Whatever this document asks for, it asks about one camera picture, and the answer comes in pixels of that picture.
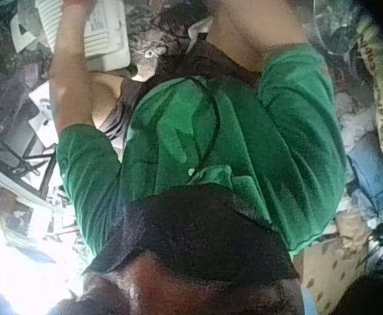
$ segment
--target shorts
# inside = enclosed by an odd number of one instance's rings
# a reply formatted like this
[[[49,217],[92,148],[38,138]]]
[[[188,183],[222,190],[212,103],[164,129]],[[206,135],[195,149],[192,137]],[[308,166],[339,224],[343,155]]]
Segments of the shorts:
[[[121,85],[122,95],[116,108],[99,128],[117,148],[124,148],[125,136],[140,100],[157,85],[179,77],[199,75],[208,79],[232,76],[255,86],[260,73],[254,73],[239,66],[226,54],[206,41],[198,41],[184,56],[161,56],[156,73],[146,82],[125,78]]]

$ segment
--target cloth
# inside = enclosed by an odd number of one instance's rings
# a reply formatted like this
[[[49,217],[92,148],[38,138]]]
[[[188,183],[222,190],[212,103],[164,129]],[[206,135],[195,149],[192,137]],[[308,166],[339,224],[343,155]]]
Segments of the cloth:
[[[253,73],[239,66],[219,49],[203,40],[199,40],[180,60],[179,64],[172,60],[161,60],[155,76],[147,82],[124,78],[117,106],[99,128],[111,140],[113,146],[124,148],[125,135],[134,109],[151,89],[163,82],[190,75],[209,78],[228,75],[254,86],[260,76],[260,73]]]
[[[166,81],[141,99],[122,163],[105,135],[90,126],[61,133],[61,176],[94,254],[126,203],[176,186],[231,189],[293,253],[320,236],[334,216],[346,159],[323,58],[309,45],[278,52],[255,92],[233,77],[197,78]]]
[[[281,235],[216,184],[171,188],[128,203],[119,220],[85,273],[123,270],[150,253],[180,277],[209,282],[269,285],[298,278]]]
[[[377,133],[367,133],[348,156],[361,191],[379,214],[383,210],[383,155]]]

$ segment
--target black wire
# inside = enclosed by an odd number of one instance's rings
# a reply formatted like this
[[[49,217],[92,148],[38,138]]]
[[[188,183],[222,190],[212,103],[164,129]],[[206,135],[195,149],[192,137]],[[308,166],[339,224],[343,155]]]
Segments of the black wire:
[[[187,184],[188,184],[203,169],[205,162],[207,161],[207,159],[209,158],[209,155],[213,151],[213,148],[216,144],[216,140],[217,140],[217,138],[219,136],[219,132],[220,132],[220,113],[219,113],[219,106],[217,105],[217,102],[216,102],[216,99],[215,99],[213,93],[211,93],[209,91],[209,89],[203,83],[201,83],[199,80],[197,80],[195,77],[187,77],[187,79],[190,79],[197,87],[199,87],[201,90],[203,90],[204,94],[206,94],[208,96],[210,104],[213,106],[215,119],[216,119],[215,129],[213,131],[212,139],[211,139],[211,141],[210,141],[210,143],[206,149],[206,152],[203,155],[203,158],[200,160],[197,167],[194,169],[194,172],[190,176],[190,179],[187,182]]]

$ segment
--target green shirt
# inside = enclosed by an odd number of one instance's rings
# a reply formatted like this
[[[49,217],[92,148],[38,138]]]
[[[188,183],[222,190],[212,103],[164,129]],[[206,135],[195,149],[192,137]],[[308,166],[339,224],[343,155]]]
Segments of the green shirt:
[[[234,190],[281,232],[293,253],[333,218],[346,159],[323,58],[309,45],[277,53],[256,90],[232,77],[198,80],[214,95],[220,131],[191,182],[216,123],[210,98],[192,80],[165,82],[140,101],[122,163],[100,131],[74,125],[62,132],[61,176],[94,254],[125,202],[186,184]]]

